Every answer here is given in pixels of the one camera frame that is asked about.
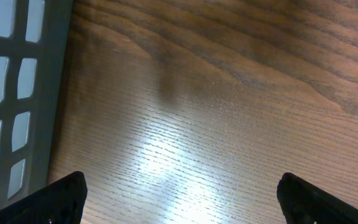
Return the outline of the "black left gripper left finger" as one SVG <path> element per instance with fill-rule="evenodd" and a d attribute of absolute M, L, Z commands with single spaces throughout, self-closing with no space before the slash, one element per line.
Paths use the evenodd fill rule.
<path fill-rule="evenodd" d="M 0 210 L 0 224 L 79 224 L 87 192 L 84 173 L 75 171 Z"/>

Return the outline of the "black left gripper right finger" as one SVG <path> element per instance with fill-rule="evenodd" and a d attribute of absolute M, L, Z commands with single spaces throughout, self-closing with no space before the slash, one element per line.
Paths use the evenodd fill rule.
<path fill-rule="evenodd" d="M 358 209 L 290 172 L 278 183 L 277 199 L 289 224 L 358 224 Z"/>

